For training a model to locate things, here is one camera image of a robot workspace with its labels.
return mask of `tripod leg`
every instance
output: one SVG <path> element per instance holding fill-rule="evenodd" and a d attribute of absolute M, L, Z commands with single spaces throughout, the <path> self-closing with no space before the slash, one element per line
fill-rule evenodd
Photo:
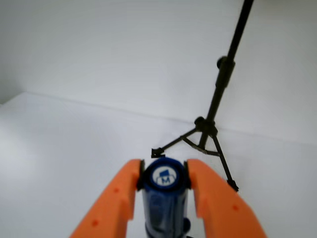
<path fill-rule="evenodd" d="M 157 148 L 157 149 L 152 149 L 152 158 L 159 158 L 161 157 L 162 153 L 164 153 L 164 150 L 168 149 L 169 147 L 177 144 L 178 142 L 182 141 L 184 138 L 190 136 L 191 134 L 194 134 L 197 131 L 196 128 L 190 130 L 189 132 L 181 135 L 179 138 L 173 140 L 172 142 L 168 143 L 167 145 Z"/>
<path fill-rule="evenodd" d="M 236 182 L 231 177 L 231 174 L 230 174 L 227 162 L 226 162 L 226 160 L 224 158 L 224 155 L 223 155 L 222 149 L 220 147 L 219 141 L 218 141 L 216 136 L 213 136 L 212 139 L 213 139 L 214 145 L 216 146 L 216 149 L 217 149 L 217 151 L 219 153 L 219 157 L 220 157 L 222 166 L 224 168 L 224 171 L 225 171 L 225 173 L 227 175 L 227 178 L 228 178 L 227 182 L 237 192 L 239 190 L 239 188 L 238 188 Z"/>

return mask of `white wall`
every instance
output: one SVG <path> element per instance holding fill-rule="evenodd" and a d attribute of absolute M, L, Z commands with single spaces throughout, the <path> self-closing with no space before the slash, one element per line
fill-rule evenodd
<path fill-rule="evenodd" d="M 1 0 L 0 101 L 205 116 L 242 0 Z M 317 144 L 317 2 L 256 0 L 218 126 Z"/>

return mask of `tripod knob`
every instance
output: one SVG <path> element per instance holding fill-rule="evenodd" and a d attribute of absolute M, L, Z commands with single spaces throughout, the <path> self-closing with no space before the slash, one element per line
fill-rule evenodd
<path fill-rule="evenodd" d="M 199 125 L 201 124 L 203 121 L 205 121 L 205 119 L 203 117 L 198 117 L 196 120 L 195 120 L 195 125 Z"/>
<path fill-rule="evenodd" d="M 223 57 L 221 57 L 220 59 L 218 59 L 218 61 L 217 61 L 217 68 L 218 68 L 218 69 L 220 69 L 222 62 L 223 62 L 224 60 L 226 60 L 226 59 L 227 59 L 227 56 L 223 56 Z"/>

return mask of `blue marker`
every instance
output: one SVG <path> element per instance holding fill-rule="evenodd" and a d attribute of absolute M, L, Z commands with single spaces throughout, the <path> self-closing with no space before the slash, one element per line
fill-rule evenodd
<path fill-rule="evenodd" d="M 148 238 L 184 238 L 190 229 L 186 218 L 189 178 L 177 160 L 162 157 L 142 175 Z"/>

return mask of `tripod foot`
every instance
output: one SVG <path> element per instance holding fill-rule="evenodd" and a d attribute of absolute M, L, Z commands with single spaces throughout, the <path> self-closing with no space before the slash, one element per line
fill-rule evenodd
<path fill-rule="evenodd" d="M 239 191 L 239 188 L 234 180 L 227 180 L 227 183 L 235 190 L 236 192 Z"/>
<path fill-rule="evenodd" d="M 162 157 L 162 156 L 164 156 L 164 155 L 162 155 L 163 153 L 164 153 L 164 150 L 162 148 L 152 149 L 151 158 Z"/>

